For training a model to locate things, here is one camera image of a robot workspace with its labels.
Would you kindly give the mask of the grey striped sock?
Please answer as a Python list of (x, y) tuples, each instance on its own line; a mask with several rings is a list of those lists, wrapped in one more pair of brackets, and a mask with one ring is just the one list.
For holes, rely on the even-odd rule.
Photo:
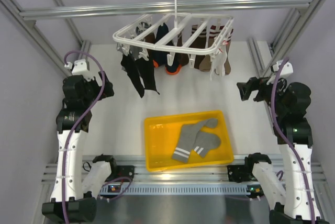
[(214, 133), (200, 131), (196, 135), (193, 150), (202, 158), (212, 149), (220, 146), (221, 139)]
[(203, 127), (214, 129), (217, 126), (218, 120), (216, 118), (209, 118), (196, 124), (183, 125), (181, 127), (178, 143), (172, 154), (172, 159), (182, 163), (187, 163), (190, 154), (193, 151), (193, 144), (195, 142), (196, 135), (202, 131)]

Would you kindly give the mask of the white plastic sock hanger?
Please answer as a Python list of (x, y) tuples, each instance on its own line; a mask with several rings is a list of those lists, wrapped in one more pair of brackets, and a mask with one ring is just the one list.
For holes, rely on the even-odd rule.
[[(155, 43), (144, 41), (146, 36), (156, 31), (159, 26), (167, 22), (172, 16), (174, 17), (174, 27), (170, 29), (166, 35), (164, 35)], [(178, 37), (178, 35), (194, 18), (199, 20), (199, 24), (197, 30), (189, 37), (189, 39), (183, 42), (180, 46), (168, 45), (170, 41)], [(207, 28), (209, 22), (214, 19), (217, 20), (217, 25), (224, 26), (224, 29), (219, 34), (220, 38), (216, 39), (211, 46), (207, 46), (203, 49), (192, 47), (191, 44), (201, 34), (201, 32)], [(167, 53), (168, 65), (172, 65), (176, 53), (187, 54), (189, 56), (189, 67), (193, 68), (195, 66), (197, 55), (210, 55), (217, 50), (218, 45), (222, 41), (222, 38), (227, 34), (228, 30), (232, 28), (233, 20), (233, 16), (226, 14), (174, 12), (163, 15), (160, 20), (153, 23), (152, 15), (144, 14), (132, 23), (116, 31), (113, 34), (113, 39), (115, 42), (120, 44), (124, 54), (129, 53), (131, 46), (142, 48), (142, 51), (139, 53), (139, 57), (144, 58), (147, 61), (149, 59), (149, 49)]]

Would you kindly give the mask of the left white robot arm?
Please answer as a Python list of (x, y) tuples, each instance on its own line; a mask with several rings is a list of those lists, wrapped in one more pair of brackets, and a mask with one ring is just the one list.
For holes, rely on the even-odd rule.
[(63, 80), (64, 99), (56, 117), (58, 166), (50, 200), (42, 205), (42, 214), (55, 223), (85, 223), (94, 220), (97, 197), (105, 182), (118, 176), (111, 155), (99, 155), (86, 177), (82, 176), (84, 142), (92, 118), (91, 109), (99, 100), (114, 95), (113, 85), (104, 72), (96, 78), (72, 75)]

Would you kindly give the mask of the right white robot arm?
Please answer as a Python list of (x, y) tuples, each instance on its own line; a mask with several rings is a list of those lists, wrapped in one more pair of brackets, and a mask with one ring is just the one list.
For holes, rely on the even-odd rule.
[(312, 132), (305, 117), (311, 103), (310, 88), (280, 78), (276, 88), (267, 78), (252, 77), (237, 83), (242, 101), (257, 91), (255, 102), (266, 102), (274, 119), (274, 134), (280, 149), (285, 182), (277, 177), (269, 156), (261, 153), (244, 159), (244, 174), (257, 180), (269, 204), (270, 223), (327, 223), (320, 213), (312, 182)]

